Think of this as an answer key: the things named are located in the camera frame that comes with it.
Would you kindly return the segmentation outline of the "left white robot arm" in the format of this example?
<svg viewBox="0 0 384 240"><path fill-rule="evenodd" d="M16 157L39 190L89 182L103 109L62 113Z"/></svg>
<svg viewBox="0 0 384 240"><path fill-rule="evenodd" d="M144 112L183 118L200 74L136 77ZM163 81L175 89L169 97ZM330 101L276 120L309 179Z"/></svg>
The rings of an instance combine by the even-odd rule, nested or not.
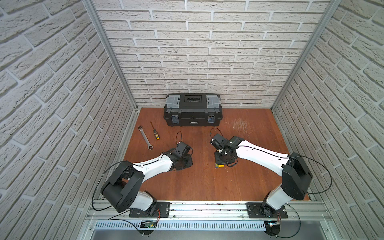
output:
<svg viewBox="0 0 384 240"><path fill-rule="evenodd" d="M118 213L132 209L152 217L158 211L158 201L140 190L142 184L159 174L191 167L190 150L191 147L170 149L142 163L122 161L101 187L101 194Z"/></svg>

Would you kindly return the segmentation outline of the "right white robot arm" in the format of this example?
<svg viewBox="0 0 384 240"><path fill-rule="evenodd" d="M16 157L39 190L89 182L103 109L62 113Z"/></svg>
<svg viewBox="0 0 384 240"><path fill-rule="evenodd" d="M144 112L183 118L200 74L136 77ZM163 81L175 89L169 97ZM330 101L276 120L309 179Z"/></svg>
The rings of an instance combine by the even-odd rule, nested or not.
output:
<svg viewBox="0 0 384 240"><path fill-rule="evenodd" d="M282 177L282 183L270 191L261 203L259 213L262 216L274 218L286 203L305 199L313 175L302 155L273 152L240 137L228 140L219 134L210 140L210 144L216 149L215 163L218 166L233 167L238 159L244 159Z"/></svg>

